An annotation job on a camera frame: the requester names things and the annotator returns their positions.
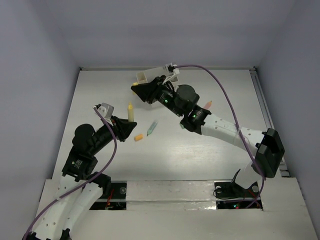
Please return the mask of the yellow highlighter body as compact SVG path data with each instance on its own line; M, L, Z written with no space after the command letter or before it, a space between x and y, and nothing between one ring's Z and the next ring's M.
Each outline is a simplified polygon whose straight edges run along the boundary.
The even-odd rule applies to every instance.
M127 107L127 119L129 122L134 122L134 107L131 102L128 103Z

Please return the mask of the pink highlighter body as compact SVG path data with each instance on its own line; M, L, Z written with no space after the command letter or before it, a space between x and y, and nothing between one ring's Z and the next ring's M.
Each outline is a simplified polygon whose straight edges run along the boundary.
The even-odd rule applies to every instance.
M212 106L212 101L209 101L204 105L203 108L206 109L206 110L209 110L211 106Z

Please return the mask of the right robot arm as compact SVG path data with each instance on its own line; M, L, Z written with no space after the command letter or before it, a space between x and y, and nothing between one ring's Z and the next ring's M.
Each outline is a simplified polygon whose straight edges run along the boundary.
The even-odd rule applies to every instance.
M131 90L143 102L150 105L159 102L181 117L181 125L189 132L222 140L250 154L249 163L236 172L230 183L235 196L242 196L260 179L276 176L285 149L275 129L253 130L228 122L200 107L200 96L192 86L181 84L173 88L164 76L133 85Z

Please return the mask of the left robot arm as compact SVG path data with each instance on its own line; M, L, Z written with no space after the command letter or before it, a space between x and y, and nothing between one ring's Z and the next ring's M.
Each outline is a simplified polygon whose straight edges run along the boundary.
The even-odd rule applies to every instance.
M34 219L23 239L72 239L96 200L112 192L111 177L94 171L96 154L111 141L124 142L136 126L136 122L116 116L104 120L98 130L87 123L78 126L54 199Z

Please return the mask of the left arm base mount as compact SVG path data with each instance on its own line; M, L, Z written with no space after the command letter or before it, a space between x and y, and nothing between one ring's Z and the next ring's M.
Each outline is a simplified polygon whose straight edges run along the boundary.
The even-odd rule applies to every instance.
M111 177L101 173L90 184L102 188L102 195L91 206L90 210L118 211L127 209L127 182L113 181Z

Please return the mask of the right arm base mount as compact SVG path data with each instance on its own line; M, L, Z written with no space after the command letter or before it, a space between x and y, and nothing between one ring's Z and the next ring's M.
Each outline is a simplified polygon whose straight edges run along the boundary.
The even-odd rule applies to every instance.
M216 199L218 210L260 209L263 204L260 197L258 182L254 182L248 189L235 183L238 170L231 181L218 181L214 183L212 195Z

